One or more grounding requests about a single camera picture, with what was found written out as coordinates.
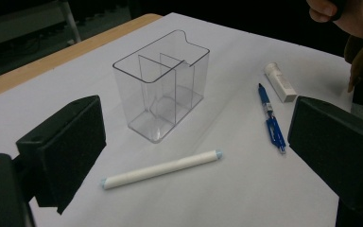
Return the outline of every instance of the white marker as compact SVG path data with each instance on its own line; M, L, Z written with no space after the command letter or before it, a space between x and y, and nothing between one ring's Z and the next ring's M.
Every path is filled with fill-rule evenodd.
M178 171L184 168L197 166L209 162L219 160L223 155L220 149L211 150L201 154L193 155L190 157L182 158L177 161L172 161L156 166L146 167L132 172L123 173L117 176L109 177L101 181L101 185L104 189L121 186L127 183L135 183L148 178L163 175Z

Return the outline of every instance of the table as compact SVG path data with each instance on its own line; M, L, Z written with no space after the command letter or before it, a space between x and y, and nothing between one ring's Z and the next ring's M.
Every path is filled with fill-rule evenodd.
M334 226L338 196L292 149L282 156L269 142L257 88L267 88L287 137L295 103L279 100L264 66L277 62L299 95L350 111L350 65L311 48L177 13L145 18L114 28L101 42L86 40L22 67L20 81L0 78L0 152L13 158L15 142L61 107L84 96L101 97L108 145L61 216L56 208L30 202L37 225ZM205 98L164 141L152 144L127 128L112 64L175 29L211 51ZM66 56L75 52L73 59ZM35 72L27 72L29 67ZM218 162L112 190L99 185L114 174L215 148L224 151Z

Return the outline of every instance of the white eraser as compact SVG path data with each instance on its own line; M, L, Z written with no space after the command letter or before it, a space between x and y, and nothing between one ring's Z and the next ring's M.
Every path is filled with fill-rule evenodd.
M297 96L290 82L283 76L275 62L265 66L265 74L267 75L273 89L275 89L282 102L292 102Z

